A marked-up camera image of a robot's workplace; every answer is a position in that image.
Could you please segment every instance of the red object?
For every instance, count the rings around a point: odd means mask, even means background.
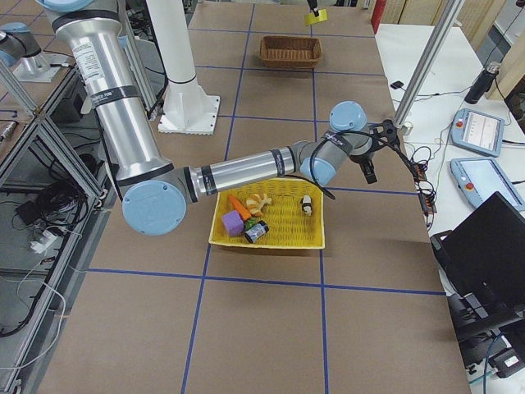
[[[381,23],[381,17],[383,12],[385,12],[386,0],[377,0],[376,6],[374,7],[374,12],[372,13],[372,28],[374,29],[374,34],[377,33],[379,29],[379,24]]]

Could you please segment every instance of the tablet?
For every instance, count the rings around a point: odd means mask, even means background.
[[[499,191],[518,211],[525,210],[522,196],[493,158],[453,158],[450,170],[474,208]]]
[[[500,156],[504,120],[472,109],[460,109],[450,128],[452,143],[473,152]]]

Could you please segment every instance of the white desk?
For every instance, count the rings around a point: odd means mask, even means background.
[[[408,85],[431,30],[431,26],[381,25],[376,38],[389,83],[401,80],[404,82],[404,87]],[[482,64],[463,32],[460,28],[454,27],[434,62],[420,94],[462,91],[472,85],[481,69]],[[465,90],[461,94],[438,96],[413,105],[407,117],[407,121],[413,123],[413,130],[404,137],[408,154],[411,154],[414,148],[424,145],[435,152],[439,147],[440,132],[452,122],[454,114],[460,107],[489,113],[509,122],[509,110],[503,101],[489,101],[483,97],[478,104],[470,105],[463,101],[467,92],[468,90]],[[395,100],[401,100],[403,93],[401,89],[390,89],[390,95],[396,107],[399,101]],[[447,135],[448,128],[442,133],[443,140],[447,140]],[[525,142],[525,135],[512,115],[510,115],[510,125],[504,129],[504,139]],[[421,158],[426,158],[426,156],[427,152],[422,152]],[[427,177],[434,186],[439,184],[436,202],[437,214],[434,217],[431,234],[454,229],[473,211],[450,174],[449,164],[452,158],[476,156],[475,153],[449,144],[446,148],[443,146],[436,154],[436,158],[430,161]],[[525,180],[524,156],[524,147],[504,145],[502,148],[497,161],[511,181]],[[516,188],[522,196],[525,196],[525,184],[517,185]],[[468,379],[473,380],[480,375],[482,371],[468,376]],[[481,381],[471,385],[471,390],[473,394],[482,393]],[[487,392],[490,394],[525,392],[525,370],[506,379],[489,377]]]

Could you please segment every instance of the croissant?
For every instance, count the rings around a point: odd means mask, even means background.
[[[265,204],[271,204],[272,199],[270,199],[266,193],[262,193],[261,195],[258,194],[251,194],[246,199],[246,208],[249,210],[249,212],[254,215],[257,218],[260,218],[263,215],[263,212],[261,212],[261,209]]]

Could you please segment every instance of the purple block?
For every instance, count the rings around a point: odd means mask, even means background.
[[[231,211],[222,216],[222,224],[229,236],[238,236],[244,231],[243,219],[237,211]]]

